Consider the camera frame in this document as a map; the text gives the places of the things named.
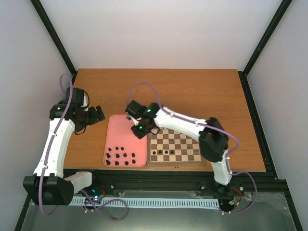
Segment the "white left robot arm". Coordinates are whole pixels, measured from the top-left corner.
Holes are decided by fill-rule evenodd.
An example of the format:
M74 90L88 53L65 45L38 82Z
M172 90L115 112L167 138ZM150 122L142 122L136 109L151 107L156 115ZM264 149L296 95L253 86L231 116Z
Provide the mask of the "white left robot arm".
M83 133L87 126L103 121L100 106L85 108L64 102L50 110L49 134L42 157L32 176L26 176L23 187L36 205L69 205L74 194L85 189L96 193L100 181L89 171L78 171L64 177L64 159L72 134Z

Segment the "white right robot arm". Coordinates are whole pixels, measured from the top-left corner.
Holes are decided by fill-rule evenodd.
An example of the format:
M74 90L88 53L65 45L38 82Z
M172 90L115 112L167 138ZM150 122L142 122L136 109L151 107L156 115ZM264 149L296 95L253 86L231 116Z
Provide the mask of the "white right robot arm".
M199 144L201 156L211 163L214 180L221 185L231 181L228 159L229 136L217 119L192 118L163 107L157 103L145 106L131 101L126 109L127 119L134 122L133 134L142 139L156 129L171 129L189 136Z

